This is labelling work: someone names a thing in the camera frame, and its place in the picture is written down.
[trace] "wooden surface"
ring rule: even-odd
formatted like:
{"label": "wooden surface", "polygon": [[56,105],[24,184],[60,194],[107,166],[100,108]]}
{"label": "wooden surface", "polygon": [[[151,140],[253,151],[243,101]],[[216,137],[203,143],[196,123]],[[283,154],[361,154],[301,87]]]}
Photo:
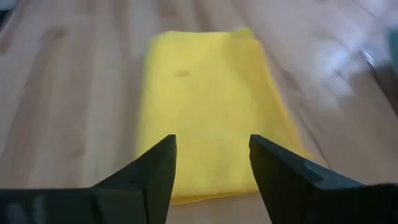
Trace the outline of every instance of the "wooden surface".
{"label": "wooden surface", "polygon": [[[315,161],[398,182],[398,119],[360,54],[397,11],[395,0],[20,0],[0,33],[0,187],[89,186],[126,165],[148,40],[242,26]],[[167,222],[270,221],[254,194],[171,207]]]}

